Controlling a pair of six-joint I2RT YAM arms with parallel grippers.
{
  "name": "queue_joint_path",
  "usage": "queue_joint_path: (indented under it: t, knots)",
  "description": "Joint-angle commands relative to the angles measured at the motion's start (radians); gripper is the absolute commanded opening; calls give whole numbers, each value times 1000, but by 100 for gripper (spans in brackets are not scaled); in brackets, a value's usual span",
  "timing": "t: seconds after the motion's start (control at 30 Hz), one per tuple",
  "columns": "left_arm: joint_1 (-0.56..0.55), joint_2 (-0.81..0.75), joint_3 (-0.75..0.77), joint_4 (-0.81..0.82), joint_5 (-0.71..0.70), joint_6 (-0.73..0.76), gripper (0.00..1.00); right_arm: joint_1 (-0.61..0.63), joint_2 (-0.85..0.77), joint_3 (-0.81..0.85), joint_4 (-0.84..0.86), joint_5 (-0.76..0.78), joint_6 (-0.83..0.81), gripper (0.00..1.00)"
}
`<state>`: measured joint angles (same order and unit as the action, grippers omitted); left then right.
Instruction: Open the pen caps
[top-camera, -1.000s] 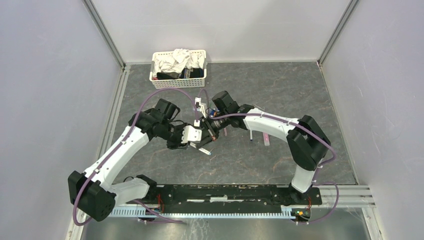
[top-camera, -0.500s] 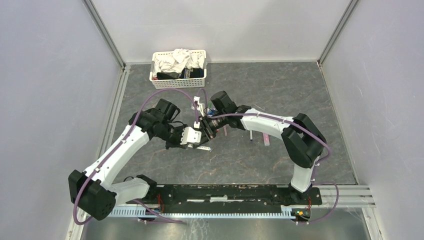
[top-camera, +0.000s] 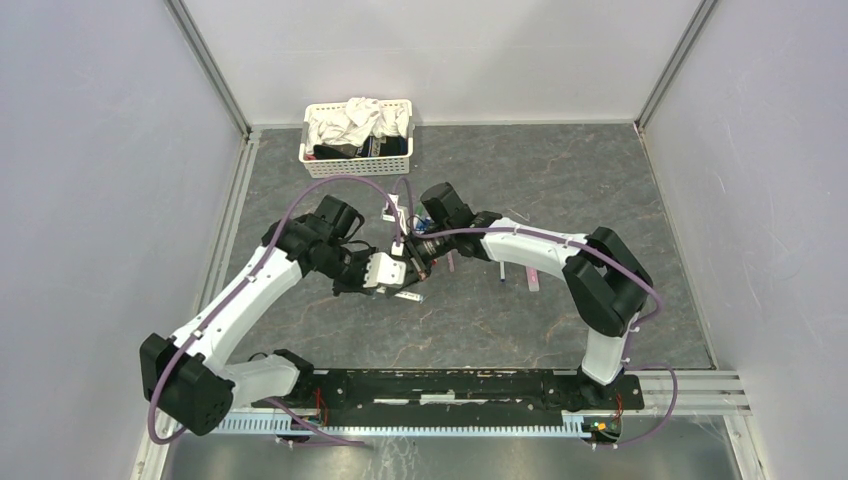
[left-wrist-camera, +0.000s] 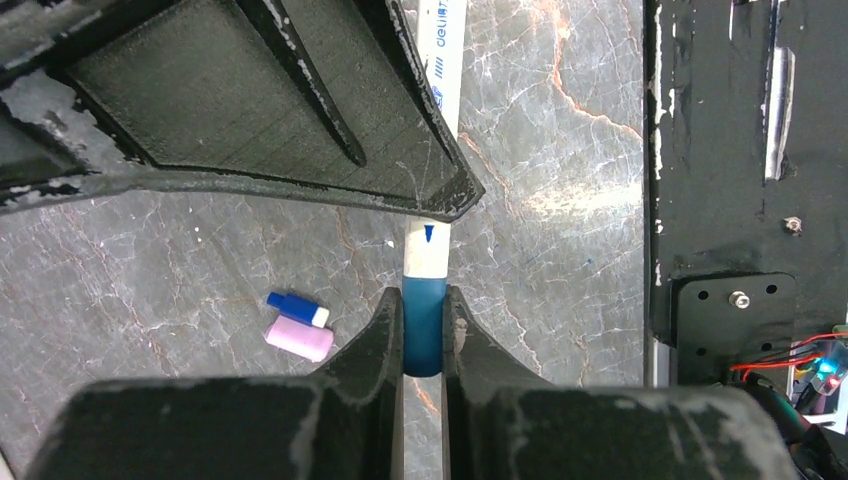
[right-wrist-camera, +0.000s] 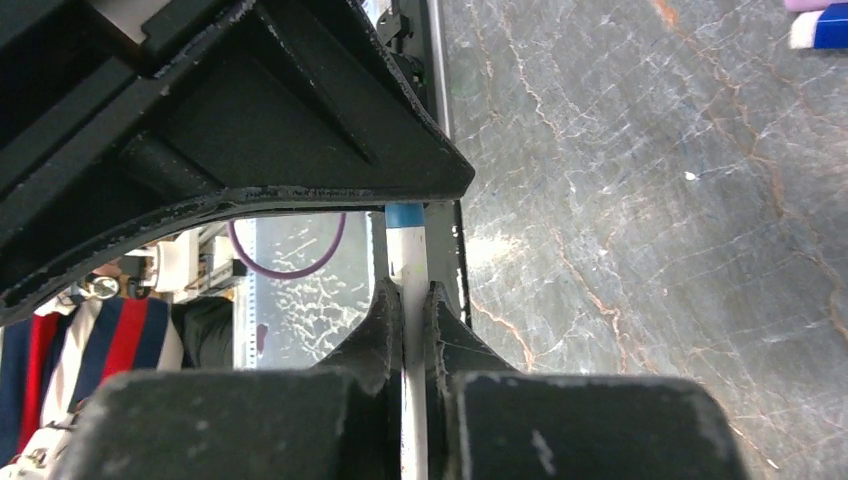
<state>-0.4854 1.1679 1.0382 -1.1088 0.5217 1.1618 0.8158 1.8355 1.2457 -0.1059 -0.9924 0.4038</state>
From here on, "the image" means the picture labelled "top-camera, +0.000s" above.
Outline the blue capped marker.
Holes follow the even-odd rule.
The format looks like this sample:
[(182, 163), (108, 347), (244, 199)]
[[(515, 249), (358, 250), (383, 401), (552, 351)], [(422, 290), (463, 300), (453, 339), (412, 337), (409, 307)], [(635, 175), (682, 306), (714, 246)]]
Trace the blue capped marker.
[(398, 291), (393, 295), (393, 297), (413, 301), (416, 303), (422, 303), (425, 300), (424, 295), (410, 291)]

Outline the pink highlighter pen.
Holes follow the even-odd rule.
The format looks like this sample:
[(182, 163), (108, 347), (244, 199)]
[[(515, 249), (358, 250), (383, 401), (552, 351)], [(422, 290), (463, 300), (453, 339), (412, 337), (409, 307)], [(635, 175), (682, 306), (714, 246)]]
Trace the pink highlighter pen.
[(526, 279), (527, 286), (530, 292), (539, 292), (540, 291), (540, 282), (538, 277), (538, 272), (536, 269), (527, 267), (526, 268)]

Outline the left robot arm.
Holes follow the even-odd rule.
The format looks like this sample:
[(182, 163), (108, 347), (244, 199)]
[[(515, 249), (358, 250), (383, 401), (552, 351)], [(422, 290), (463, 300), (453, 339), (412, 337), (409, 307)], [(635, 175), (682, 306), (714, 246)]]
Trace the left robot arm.
[(273, 224), (246, 267), (193, 320), (171, 336), (149, 335), (140, 346), (140, 367), (149, 415), (162, 412), (197, 436), (215, 430), (234, 408), (267, 398), (290, 407), (314, 394), (311, 365), (293, 354), (230, 363), (241, 339), (286, 291), (318, 272), (363, 287), (371, 250), (347, 245), (364, 223), (349, 204), (330, 195), (317, 209)]

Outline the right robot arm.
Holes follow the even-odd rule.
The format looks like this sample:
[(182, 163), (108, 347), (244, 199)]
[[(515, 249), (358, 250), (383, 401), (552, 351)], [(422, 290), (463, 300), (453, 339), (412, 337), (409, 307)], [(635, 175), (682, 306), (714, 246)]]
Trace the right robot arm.
[(578, 369), (580, 400), (602, 408), (618, 393), (630, 332), (649, 299), (660, 308), (653, 281), (618, 234), (598, 227), (590, 234), (533, 228), (501, 214), (475, 212), (448, 182), (420, 197), (432, 223), (412, 237), (425, 263), (451, 251), (482, 261), (511, 263), (565, 283), (580, 318), (589, 328)]

